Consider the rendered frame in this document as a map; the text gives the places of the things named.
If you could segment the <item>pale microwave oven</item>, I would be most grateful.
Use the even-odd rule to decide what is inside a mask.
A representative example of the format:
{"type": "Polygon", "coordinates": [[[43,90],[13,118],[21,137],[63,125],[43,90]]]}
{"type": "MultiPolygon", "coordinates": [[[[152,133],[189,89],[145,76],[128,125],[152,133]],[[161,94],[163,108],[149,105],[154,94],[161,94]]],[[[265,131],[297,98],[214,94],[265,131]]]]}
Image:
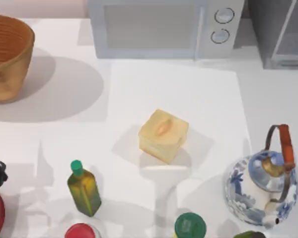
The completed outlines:
{"type": "Polygon", "coordinates": [[[87,10],[96,55],[104,59],[193,59],[199,11],[204,7],[199,58],[230,55],[245,0],[88,0],[87,10]],[[215,20],[219,9],[231,8],[226,24],[215,20]],[[226,29],[223,44],[211,41],[214,31],[226,29]]]}

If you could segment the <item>green bottle with green cap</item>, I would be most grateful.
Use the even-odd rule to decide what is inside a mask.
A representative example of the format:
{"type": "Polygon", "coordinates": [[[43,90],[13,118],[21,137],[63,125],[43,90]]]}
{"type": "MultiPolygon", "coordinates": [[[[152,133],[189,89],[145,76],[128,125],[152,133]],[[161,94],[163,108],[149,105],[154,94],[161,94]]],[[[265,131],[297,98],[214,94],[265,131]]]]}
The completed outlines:
{"type": "Polygon", "coordinates": [[[72,174],[67,184],[78,211],[88,217],[93,217],[101,206],[95,176],[85,170],[80,160],[71,162],[72,174]]]}

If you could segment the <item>microwave knob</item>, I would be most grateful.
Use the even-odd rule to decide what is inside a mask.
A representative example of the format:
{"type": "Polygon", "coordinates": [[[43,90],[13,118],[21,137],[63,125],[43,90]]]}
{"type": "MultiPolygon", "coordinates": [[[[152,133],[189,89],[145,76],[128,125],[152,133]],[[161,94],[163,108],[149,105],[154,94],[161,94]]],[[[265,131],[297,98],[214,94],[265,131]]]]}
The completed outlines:
{"type": "Polygon", "coordinates": [[[215,20],[219,24],[226,24],[233,20],[234,11],[231,8],[219,9],[215,13],[215,20]]]}
{"type": "Polygon", "coordinates": [[[211,41],[215,44],[223,44],[230,38],[230,33],[226,29],[214,31],[211,34],[211,41]]]}

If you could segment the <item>green-capped bottle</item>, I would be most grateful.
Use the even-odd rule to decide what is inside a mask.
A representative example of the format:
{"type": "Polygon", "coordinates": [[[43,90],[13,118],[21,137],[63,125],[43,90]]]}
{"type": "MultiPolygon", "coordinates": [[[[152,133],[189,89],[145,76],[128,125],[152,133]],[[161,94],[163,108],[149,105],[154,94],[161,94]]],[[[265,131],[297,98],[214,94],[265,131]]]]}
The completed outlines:
{"type": "Polygon", "coordinates": [[[206,231],[203,218],[196,213],[187,212],[176,219],[173,238],[204,238],[206,231]]]}

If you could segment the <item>red-capped jar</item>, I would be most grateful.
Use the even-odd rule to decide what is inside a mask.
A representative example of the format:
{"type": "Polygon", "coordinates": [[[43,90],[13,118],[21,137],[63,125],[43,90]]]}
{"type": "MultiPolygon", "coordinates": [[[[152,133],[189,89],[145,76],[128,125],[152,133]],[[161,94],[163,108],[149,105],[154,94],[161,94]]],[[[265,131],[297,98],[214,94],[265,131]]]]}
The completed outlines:
{"type": "Polygon", "coordinates": [[[102,238],[98,229],[86,223],[76,223],[68,228],[65,238],[102,238]]]}

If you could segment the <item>blue and white teapot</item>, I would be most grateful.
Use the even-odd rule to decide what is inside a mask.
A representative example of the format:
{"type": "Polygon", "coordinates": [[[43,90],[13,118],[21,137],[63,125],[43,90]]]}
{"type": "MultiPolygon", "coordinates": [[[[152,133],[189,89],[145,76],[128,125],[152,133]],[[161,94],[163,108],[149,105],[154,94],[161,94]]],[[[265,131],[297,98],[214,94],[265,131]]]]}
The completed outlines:
{"type": "Polygon", "coordinates": [[[237,161],[224,184],[230,211],[267,229],[283,222],[296,204],[296,164],[289,127],[272,125],[263,150],[237,161]]]}

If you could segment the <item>brown woven basket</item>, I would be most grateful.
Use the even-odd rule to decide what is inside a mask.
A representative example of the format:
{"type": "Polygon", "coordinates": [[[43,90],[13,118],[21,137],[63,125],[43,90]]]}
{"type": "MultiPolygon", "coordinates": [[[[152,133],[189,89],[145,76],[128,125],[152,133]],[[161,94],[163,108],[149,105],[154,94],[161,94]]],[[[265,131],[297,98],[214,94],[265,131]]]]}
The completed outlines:
{"type": "Polygon", "coordinates": [[[25,22],[0,15],[0,103],[14,100],[27,76],[35,33],[25,22]]]}

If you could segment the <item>dark green object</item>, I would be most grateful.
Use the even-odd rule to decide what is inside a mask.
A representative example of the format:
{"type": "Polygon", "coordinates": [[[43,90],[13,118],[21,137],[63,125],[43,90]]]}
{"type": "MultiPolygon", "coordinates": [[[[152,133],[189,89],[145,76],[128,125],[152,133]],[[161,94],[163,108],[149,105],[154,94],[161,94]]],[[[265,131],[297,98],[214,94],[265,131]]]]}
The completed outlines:
{"type": "Polygon", "coordinates": [[[236,234],[233,238],[266,238],[266,236],[262,232],[245,231],[245,232],[236,234]]]}

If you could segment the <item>grey cabinet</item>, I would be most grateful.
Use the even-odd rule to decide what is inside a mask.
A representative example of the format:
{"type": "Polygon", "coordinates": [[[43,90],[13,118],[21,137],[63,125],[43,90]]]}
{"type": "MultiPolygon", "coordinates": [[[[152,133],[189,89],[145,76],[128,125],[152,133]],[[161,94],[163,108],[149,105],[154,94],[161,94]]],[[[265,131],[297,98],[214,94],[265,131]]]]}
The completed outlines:
{"type": "Polygon", "coordinates": [[[298,69],[298,0],[248,0],[265,69],[298,69]]]}

